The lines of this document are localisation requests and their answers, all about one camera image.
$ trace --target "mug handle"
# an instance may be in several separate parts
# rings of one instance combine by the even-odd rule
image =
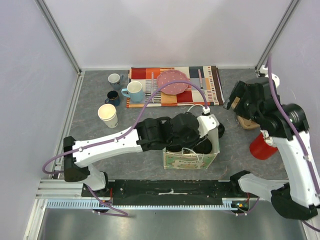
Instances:
[[[127,97],[127,98],[130,98],[129,94],[128,94],[128,93],[124,93],[124,92],[128,92],[128,89],[127,89],[127,88],[123,88],[123,89],[121,90],[121,93],[122,93],[123,96],[125,96],[125,97]]]

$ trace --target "red container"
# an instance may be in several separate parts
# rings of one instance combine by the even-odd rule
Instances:
[[[251,154],[259,160],[270,158],[276,151],[278,151],[278,148],[266,144],[262,133],[260,133],[250,144]]]

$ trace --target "plate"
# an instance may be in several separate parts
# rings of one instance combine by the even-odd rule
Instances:
[[[162,72],[157,78],[156,83],[158,88],[161,88],[163,85],[176,81],[186,81],[189,82],[187,75],[185,75],[182,71],[179,70],[168,70]],[[188,88],[187,83],[173,83],[170,84],[163,89],[161,92],[167,95],[177,95],[183,93]]]

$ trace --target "placemat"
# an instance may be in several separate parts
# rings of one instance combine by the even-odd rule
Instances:
[[[175,69],[187,75],[189,81],[196,84],[200,88],[199,69],[201,72],[203,92],[205,94],[208,105],[223,105],[225,100],[221,88],[219,70],[216,66],[186,66],[186,67],[155,67],[155,68],[131,68],[129,71],[129,82],[138,81],[142,84],[144,99],[140,103],[133,103],[130,98],[126,100],[127,108],[142,108],[148,98],[152,94],[152,73],[153,73],[153,91],[158,88],[157,77],[160,73]],[[193,86],[178,95],[166,95],[158,92],[153,101],[150,101],[148,107],[162,106],[191,106],[194,104],[204,104],[201,94]]]

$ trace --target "cardboard box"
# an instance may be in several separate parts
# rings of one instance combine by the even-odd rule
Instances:
[[[208,139],[212,143],[212,151],[209,154],[181,154],[181,152],[169,152],[164,149],[164,169],[207,169],[220,152],[218,128],[209,131]]]

